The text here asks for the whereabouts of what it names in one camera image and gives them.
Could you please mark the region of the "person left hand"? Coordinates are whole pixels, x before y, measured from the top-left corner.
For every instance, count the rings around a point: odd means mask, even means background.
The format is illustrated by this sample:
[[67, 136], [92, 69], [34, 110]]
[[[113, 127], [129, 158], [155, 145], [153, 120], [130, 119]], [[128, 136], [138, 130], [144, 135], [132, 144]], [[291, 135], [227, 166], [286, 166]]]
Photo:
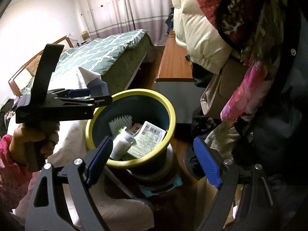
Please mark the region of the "person left hand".
[[45, 140], [46, 143], [40, 145], [40, 153], [45, 158], [51, 156], [59, 142], [59, 127], [59, 122], [44, 123], [43, 131], [39, 132], [35, 129], [27, 128], [24, 124], [20, 124], [14, 131], [9, 145], [9, 153], [12, 160], [20, 165], [29, 165], [30, 162], [26, 157], [26, 145]]

